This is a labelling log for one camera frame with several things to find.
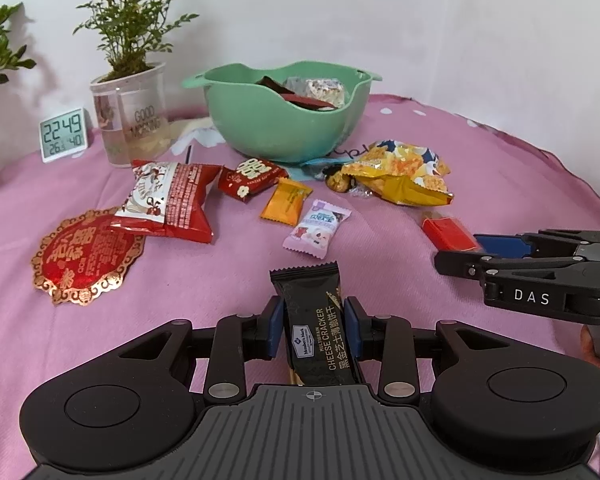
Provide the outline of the red gold ornate packet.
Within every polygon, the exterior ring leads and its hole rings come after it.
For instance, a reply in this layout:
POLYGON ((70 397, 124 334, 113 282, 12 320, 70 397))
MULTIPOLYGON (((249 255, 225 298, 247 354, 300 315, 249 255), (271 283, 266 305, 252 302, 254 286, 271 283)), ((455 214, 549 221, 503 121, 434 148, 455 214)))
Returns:
POLYGON ((145 237, 110 226, 114 210, 90 209, 60 222, 45 235, 31 259, 33 287, 55 306, 86 307, 123 284, 130 266, 143 255, 145 237))

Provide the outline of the clear nougat candy packet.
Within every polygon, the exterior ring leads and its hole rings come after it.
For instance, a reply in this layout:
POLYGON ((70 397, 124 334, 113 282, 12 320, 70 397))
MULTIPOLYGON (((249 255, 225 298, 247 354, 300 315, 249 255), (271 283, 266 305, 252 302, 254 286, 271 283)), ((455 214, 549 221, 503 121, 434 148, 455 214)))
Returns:
POLYGON ((285 80, 284 86, 297 96, 326 102, 336 108, 343 107, 348 99, 346 87, 337 78, 292 76, 285 80))

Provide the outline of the orange candy packet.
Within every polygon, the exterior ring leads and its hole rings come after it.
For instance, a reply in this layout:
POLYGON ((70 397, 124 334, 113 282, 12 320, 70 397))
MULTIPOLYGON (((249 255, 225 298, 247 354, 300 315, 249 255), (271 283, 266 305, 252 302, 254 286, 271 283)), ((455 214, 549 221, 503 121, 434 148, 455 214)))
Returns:
POLYGON ((302 182, 280 178, 271 198, 260 213, 260 218, 287 226, 296 226, 300 220, 304 201, 312 192, 312 188, 302 182))

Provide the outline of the purple white candy packet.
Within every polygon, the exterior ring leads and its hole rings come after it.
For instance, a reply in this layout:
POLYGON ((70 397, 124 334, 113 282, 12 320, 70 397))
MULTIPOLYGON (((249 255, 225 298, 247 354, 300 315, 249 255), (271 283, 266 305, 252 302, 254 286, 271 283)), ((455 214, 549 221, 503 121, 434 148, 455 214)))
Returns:
POLYGON ((340 224, 347 220, 351 211, 324 200, 314 200, 306 215, 284 239, 283 248, 302 252, 317 259, 325 259, 329 243, 340 224))

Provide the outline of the yellow chips bag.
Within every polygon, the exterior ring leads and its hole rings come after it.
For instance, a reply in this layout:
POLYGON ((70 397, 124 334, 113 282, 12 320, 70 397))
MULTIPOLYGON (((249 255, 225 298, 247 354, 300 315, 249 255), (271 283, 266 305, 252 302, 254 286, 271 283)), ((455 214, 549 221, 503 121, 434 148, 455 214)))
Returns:
POLYGON ((395 205, 441 207, 452 203, 454 195, 444 177, 448 165, 430 148, 401 141, 373 143, 341 171, 383 200, 395 205))

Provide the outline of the pink tablecloth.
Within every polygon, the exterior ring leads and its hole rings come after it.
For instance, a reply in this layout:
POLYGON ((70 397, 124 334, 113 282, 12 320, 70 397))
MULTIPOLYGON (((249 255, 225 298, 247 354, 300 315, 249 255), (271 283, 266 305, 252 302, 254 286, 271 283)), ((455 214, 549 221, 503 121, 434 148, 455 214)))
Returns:
MULTIPOLYGON (((468 232, 516 234, 545 229, 600 231, 600 198, 549 152, 464 117, 397 96, 372 96, 355 132, 334 159, 378 160, 440 198, 437 214, 468 232)), ((418 327, 457 320, 570 356, 580 354, 577 325, 486 307, 480 287, 437 274, 422 212, 377 191, 331 188, 317 174, 291 169, 311 200, 346 208, 331 238, 302 237, 338 263, 342 290, 368 312, 401 315, 418 327)), ((42 382, 172 318, 197 327, 262 309, 274 292, 270 271, 313 262, 284 245, 291 228, 263 217, 270 191, 244 181, 207 198, 211 243, 149 237, 120 287, 87 306, 54 304, 34 286, 32 258, 61 222, 122 204, 128 168, 108 162, 102 142, 82 155, 43 162, 31 154, 0 172, 0 479, 32 467, 18 415, 42 382)))

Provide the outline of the green plastic bowl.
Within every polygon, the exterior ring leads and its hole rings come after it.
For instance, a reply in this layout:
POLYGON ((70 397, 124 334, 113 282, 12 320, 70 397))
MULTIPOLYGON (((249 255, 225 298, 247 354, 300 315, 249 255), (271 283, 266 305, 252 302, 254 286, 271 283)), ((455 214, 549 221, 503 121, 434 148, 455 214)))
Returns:
POLYGON ((353 133, 382 77, 368 70, 318 61, 300 61, 257 70, 232 63, 182 81, 185 89, 204 90, 213 125, 227 144, 242 154, 298 164, 329 154, 353 133), (343 84, 343 106, 307 110, 291 103, 260 81, 282 84, 289 77, 336 79, 343 84))

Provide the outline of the red white snack bag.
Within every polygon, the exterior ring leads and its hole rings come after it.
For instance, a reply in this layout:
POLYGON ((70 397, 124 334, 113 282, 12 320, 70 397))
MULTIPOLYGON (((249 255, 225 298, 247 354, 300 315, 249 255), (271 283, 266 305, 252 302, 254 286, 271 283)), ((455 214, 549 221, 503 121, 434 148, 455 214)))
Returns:
POLYGON ((185 162, 132 162, 134 185, 110 221, 110 228, 134 235, 212 242, 204 212, 221 173, 218 165, 185 162))

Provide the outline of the white digital clock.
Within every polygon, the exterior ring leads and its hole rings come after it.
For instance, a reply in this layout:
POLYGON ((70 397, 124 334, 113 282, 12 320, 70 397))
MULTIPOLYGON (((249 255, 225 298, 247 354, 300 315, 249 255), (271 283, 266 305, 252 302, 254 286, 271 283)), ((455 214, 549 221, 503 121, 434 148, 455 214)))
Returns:
POLYGON ((44 119, 38 125, 38 140, 44 164, 84 152, 88 148, 84 108, 44 119))

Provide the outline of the red snack in bowl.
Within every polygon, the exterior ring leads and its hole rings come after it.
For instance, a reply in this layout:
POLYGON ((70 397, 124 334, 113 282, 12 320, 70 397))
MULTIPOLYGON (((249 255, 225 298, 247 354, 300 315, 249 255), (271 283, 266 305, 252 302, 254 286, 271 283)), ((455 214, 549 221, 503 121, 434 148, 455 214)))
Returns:
POLYGON ((300 96, 300 94, 294 93, 286 87, 282 86, 269 76, 264 76, 257 81, 257 84, 261 87, 269 88, 276 94, 281 96, 286 102, 294 104, 303 108, 304 110, 334 110, 335 107, 329 102, 322 101, 315 98, 309 98, 308 96, 300 96))

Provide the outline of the red wrapped snack bar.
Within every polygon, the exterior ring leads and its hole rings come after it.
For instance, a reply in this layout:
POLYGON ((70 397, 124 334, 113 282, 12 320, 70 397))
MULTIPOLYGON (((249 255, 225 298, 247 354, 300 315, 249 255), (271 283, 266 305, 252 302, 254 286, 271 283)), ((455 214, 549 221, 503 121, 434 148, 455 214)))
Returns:
POLYGON ((420 227, 437 250, 474 252, 480 248, 475 237, 457 218, 427 212, 420 220, 420 227))

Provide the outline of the clear potted plant cup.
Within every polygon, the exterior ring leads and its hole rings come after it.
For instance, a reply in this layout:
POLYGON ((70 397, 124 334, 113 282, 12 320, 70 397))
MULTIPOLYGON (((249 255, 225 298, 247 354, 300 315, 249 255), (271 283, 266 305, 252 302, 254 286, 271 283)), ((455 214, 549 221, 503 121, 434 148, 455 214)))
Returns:
POLYGON ((174 0, 82 0, 87 17, 74 29, 98 36, 109 72, 90 83, 95 126, 111 165, 127 167, 135 159, 161 156, 172 143, 163 63, 154 54, 173 50, 168 36, 198 18, 170 15, 174 0))

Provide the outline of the black cheese cracker packet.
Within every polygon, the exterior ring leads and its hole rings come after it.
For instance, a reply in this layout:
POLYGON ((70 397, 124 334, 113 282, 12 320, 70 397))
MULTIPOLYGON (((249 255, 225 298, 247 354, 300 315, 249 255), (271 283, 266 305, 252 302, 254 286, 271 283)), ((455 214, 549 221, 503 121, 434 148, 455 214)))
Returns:
POLYGON ((363 376, 347 341, 338 264, 273 270, 284 303, 292 382, 299 386, 359 385, 363 376))

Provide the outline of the gold foil chocolate ball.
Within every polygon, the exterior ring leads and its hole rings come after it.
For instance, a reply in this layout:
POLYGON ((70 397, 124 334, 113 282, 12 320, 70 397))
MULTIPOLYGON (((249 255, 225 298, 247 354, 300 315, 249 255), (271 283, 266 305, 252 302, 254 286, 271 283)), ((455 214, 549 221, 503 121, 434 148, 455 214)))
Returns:
POLYGON ((325 178, 328 188, 337 193, 347 193, 355 186, 354 180, 341 170, 331 171, 325 178))

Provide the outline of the small red candy packet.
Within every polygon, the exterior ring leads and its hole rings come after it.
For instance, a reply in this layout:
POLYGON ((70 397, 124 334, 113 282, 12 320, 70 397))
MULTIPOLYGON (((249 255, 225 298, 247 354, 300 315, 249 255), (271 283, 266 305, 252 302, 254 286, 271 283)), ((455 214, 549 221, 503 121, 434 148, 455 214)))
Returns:
POLYGON ((288 177, 288 172, 281 166, 260 158, 243 160, 235 169, 224 167, 221 170, 218 187, 221 192, 248 202, 273 185, 280 178, 288 177))

